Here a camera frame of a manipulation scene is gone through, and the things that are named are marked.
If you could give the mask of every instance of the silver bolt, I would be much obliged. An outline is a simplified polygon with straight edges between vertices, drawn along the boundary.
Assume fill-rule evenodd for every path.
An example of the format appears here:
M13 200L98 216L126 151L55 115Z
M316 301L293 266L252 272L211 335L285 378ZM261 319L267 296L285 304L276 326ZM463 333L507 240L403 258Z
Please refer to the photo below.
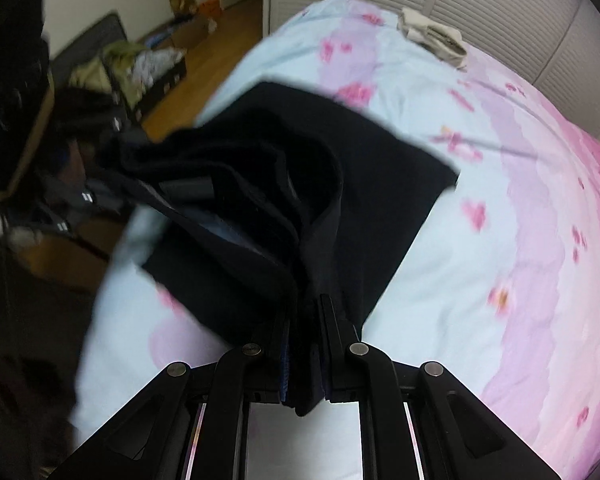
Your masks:
M184 363L171 363L169 366L167 366L167 373L171 377L180 377L181 375L184 375L186 371L187 365Z
M262 352L262 348L256 343L247 343L242 347L242 353L245 355L258 355L260 352Z
M426 373L430 376L439 377L440 375L442 375L442 372L445 371L445 368L440 363L437 363L435 361L429 361L427 364L424 365L424 371L426 371Z
M353 343L349 347L349 351L355 355L365 355L369 352L369 347L364 343Z

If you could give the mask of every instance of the wooden floor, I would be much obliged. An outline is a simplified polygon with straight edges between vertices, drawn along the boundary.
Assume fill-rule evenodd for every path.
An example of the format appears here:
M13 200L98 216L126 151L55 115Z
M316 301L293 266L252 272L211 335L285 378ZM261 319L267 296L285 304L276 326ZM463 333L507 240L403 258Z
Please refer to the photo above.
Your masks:
M244 55L262 38L262 0L247 0L223 13L218 29L187 52L187 77L146 118L149 138L160 141L179 127L191 126L206 101ZM110 253L123 226L92 221L81 229L92 243ZM33 273L67 285L96 291L106 265L75 244L45 238L20 256Z

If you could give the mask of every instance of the orange object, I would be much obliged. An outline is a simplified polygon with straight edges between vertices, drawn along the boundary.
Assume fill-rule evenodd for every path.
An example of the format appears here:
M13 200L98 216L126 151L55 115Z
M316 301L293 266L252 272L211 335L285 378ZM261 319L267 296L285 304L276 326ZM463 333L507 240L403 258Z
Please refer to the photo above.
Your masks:
M222 15L220 0L206 0L199 4L198 12L203 16L217 20Z

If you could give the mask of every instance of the yellow bag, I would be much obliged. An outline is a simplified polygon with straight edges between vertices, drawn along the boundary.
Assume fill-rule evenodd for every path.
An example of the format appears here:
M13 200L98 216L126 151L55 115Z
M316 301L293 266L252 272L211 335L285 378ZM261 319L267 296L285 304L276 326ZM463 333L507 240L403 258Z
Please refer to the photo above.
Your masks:
M196 0L169 0L169 4L176 18L190 16L198 12L198 3Z

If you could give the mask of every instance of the bed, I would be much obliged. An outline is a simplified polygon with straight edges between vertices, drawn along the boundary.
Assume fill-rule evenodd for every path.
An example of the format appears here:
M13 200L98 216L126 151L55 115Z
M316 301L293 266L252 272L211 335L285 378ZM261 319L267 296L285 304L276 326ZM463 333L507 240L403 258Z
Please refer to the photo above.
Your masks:
M446 162L437 200L363 329L393 360L443 363L564 480L600 459L600 143L468 48L465 72L362 0L311 4L238 65L198 118L257 82L327 95ZM140 207L99 291L77 377L77 444L167 364L228 345L141 269L168 221ZM355 404L251 409L248 478L362 478Z

